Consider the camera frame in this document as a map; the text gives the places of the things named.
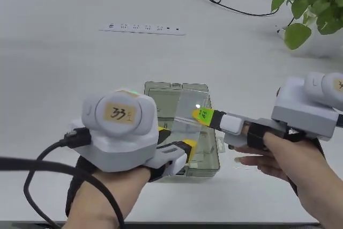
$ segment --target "clear plastic box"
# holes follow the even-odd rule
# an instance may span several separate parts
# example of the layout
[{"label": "clear plastic box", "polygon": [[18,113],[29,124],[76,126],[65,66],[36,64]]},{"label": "clear plastic box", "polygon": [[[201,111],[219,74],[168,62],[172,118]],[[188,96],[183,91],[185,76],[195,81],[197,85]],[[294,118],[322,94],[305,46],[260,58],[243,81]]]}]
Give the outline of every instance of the clear plastic box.
[{"label": "clear plastic box", "polygon": [[146,82],[144,93],[156,102],[159,126],[171,130],[163,144],[185,138],[198,141],[196,154],[178,175],[213,177],[220,168],[215,131],[192,117],[196,108],[211,108],[207,85]]}]

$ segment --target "label sticker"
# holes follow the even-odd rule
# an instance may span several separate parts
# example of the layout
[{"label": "label sticker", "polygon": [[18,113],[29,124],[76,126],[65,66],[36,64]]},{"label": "label sticker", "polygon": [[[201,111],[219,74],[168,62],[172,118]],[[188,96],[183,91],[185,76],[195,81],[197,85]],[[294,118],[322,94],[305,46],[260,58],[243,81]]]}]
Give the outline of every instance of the label sticker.
[{"label": "label sticker", "polygon": [[214,110],[209,108],[200,108],[198,114],[198,121],[201,122],[203,125],[209,126],[211,123],[211,119],[213,116]]},{"label": "label sticker", "polygon": [[108,102],[105,107],[103,119],[108,122],[133,124],[136,118],[136,107]]},{"label": "label sticker", "polygon": [[343,79],[336,78],[333,81],[333,88],[338,92],[343,92]]}]

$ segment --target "human hand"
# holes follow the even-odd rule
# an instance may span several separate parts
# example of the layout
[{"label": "human hand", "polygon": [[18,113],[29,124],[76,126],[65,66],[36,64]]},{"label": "human hand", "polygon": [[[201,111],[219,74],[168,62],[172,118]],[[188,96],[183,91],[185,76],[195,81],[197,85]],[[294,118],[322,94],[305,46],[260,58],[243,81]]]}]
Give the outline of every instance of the human hand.
[{"label": "human hand", "polygon": [[[246,135],[248,126],[243,128]],[[310,141],[292,143],[267,132],[264,144],[270,152],[252,148],[235,148],[240,153],[257,154],[237,158],[240,163],[257,166],[267,175],[288,181],[298,189],[302,206],[326,228],[343,224],[343,182]]]},{"label": "human hand", "polygon": [[[126,172],[93,174],[113,194],[124,219],[131,212],[137,198],[150,178],[148,168],[135,168]],[[117,228],[116,215],[103,194],[84,182],[77,191],[64,229],[68,228]]]}]

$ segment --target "electrical outlet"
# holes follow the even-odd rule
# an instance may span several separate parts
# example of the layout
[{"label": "electrical outlet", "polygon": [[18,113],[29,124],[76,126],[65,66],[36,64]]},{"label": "electrical outlet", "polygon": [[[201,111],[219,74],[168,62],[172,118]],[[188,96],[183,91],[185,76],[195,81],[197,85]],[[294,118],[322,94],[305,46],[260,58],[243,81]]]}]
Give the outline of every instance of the electrical outlet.
[{"label": "electrical outlet", "polygon": [[108,24],[101,31],[185,35],[179,27],[151,24]]}]

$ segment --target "white table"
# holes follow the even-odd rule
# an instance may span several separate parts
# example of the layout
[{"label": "white table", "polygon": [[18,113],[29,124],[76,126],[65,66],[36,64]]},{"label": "white table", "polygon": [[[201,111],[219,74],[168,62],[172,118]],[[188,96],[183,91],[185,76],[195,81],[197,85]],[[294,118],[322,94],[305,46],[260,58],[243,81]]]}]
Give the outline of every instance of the white table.
[{"label": "white table", "polygon": [[[268,12],[271,0],[223,0],[251,12]],[[289,75],[342,71],[341,63],[292,57],[268,18],[247,17],[207,0],[0,0],[0,154],[35,158],[60,139],[81,102],[93,92],[121,86],[143,91],[147,80],[206,83],[214,107],[269,117],[276,90]],[[98,31],[107,23],[179,25],[186,36]],[[343,178],[342,131],[324,143],[327,159]],[[291,187],[220,155],[212,179],[173,179],[147,185],[127,221],[313,222]],[[70,165],[77,154],[49,156]],[[2,173],[0,221],[42,221],[27,204],[27,173]],[[34,199],[53,220],[65,221],[70,177],[40,173]]]}]

